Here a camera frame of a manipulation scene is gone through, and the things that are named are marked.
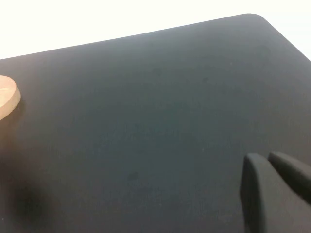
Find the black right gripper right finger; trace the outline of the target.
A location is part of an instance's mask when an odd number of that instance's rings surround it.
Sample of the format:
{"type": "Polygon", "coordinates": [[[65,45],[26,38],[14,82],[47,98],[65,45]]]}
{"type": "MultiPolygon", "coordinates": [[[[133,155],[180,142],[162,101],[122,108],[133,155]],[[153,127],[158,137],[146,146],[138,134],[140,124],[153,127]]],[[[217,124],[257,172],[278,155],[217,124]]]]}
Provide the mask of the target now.
{"type": "Polygon", "coordinates": [[[271,152],[268,161],[295,192],[311,191],[311,167],[281,152],[271,152]]]}

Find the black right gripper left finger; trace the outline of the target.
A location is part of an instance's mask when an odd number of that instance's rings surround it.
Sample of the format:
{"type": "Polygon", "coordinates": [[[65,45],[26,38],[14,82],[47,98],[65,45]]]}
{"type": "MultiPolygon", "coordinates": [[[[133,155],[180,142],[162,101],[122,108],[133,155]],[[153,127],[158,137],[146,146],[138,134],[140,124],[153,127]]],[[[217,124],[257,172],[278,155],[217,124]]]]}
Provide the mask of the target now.
{"type": "Polygon", "coordinates": [[[247,154],[243,160],[240,198],[246,233],[309,233],[311,192],[295,192],[268,157],[247,154]]]}

